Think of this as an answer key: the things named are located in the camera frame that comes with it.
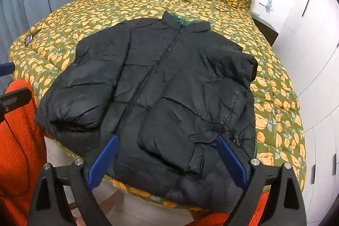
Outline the black puffer jacket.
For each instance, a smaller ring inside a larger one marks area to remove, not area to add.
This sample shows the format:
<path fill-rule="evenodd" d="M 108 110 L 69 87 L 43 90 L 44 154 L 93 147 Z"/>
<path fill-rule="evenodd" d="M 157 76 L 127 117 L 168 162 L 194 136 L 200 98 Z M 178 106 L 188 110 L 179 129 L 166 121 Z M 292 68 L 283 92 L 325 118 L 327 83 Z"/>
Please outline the black puffer jacket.
<path fill-rule="evenodd" d="M 81 40 L 38 106 L 36 123 L 93 161 L 109 139 L 108 174 L 175 203 L 229 213 L 242 193 L 218 136 L 253 157 L 257 60 L 205 21 L 124 21 Z"/>

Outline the dark wooden nightstand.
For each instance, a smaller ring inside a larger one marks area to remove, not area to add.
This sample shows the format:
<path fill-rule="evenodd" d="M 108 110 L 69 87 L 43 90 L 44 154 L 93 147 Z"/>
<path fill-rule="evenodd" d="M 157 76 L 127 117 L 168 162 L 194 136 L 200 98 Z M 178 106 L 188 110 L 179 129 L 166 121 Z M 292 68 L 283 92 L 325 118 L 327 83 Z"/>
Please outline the dark wooden nightstand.
<path fill-rule="evenodd" d="M 273 46 L 274 42 L 278 38 L 278 32 L 276 29 L 265 20 L 261 19 L 257 14 L 251 13 L 255 25 L 258 27 L 259 31 L 264 35 L 270 46 Z"/>

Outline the white wardrobe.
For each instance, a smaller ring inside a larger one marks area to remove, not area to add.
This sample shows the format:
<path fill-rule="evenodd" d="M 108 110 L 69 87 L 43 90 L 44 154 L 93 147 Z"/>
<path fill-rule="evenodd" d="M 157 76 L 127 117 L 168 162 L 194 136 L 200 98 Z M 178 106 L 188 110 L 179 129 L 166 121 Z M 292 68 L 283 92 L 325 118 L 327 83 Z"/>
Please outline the white wardrobe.
<path fill-rule="evenodd" d="M 305 134 L 303 190 L 308 225 L 338 196 L 338 2 L 288 0 L 274 50 L 292 80 Z"/>

